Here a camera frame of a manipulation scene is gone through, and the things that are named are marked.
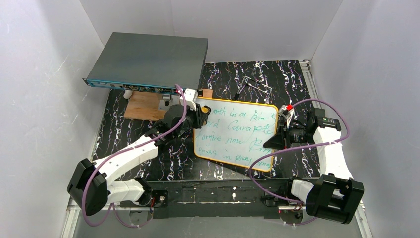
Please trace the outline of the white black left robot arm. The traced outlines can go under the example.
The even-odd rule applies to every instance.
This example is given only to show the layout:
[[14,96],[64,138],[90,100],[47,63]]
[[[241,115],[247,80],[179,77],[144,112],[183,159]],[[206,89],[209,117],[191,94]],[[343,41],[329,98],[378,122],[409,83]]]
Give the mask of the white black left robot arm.
[[164,118],[156,121],[152,128],[124,149],[93,162],[81,160],[70,179],[67,192],[87,216],[102,210],[107,204],[132,201],[140,206],[166,206],[160,196],[165,190],[154,191],[142,178],[119,181],[132,168],[158,157],[159,151],[171,141],[207,123],[211,108],[196,104],[173,105]]

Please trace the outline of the yellow black eraser pad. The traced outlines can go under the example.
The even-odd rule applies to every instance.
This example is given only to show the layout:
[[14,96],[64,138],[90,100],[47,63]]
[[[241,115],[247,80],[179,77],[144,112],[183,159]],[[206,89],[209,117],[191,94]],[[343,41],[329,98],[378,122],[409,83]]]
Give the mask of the yellow black eraser pad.
[[201,107],[201,111],[203,114],[209,115],[211,113],[211,108],[208,106]]

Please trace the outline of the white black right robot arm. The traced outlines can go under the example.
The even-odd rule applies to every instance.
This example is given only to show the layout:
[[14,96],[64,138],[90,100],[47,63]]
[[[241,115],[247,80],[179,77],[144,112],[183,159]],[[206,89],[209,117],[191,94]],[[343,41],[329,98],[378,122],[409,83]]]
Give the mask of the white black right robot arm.
[[309,110],[305,123],[293,119],[293,113],[291,105],[281,107],[278,132],[264,147],[284,150],[292,145],[318,145],[320,177],[315,182],[292,177],[280,195],[294,203],[304,203],[310,216],[350,223],[365,190],[347,167],[342,144],[338,142],[342,131],[340,121],[327,117],[320,108]]

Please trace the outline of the yellow-framed whiteboard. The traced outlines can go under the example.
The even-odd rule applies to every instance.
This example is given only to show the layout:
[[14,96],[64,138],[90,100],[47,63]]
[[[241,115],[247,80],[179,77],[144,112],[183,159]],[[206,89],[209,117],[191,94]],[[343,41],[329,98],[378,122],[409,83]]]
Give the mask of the yellow-framed whiteboard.
[[274,105],[199,97],[196,102],[211,109],[207,123],[193,132],[196,156],[269,172],[273,152],[263,145],[277,131]]

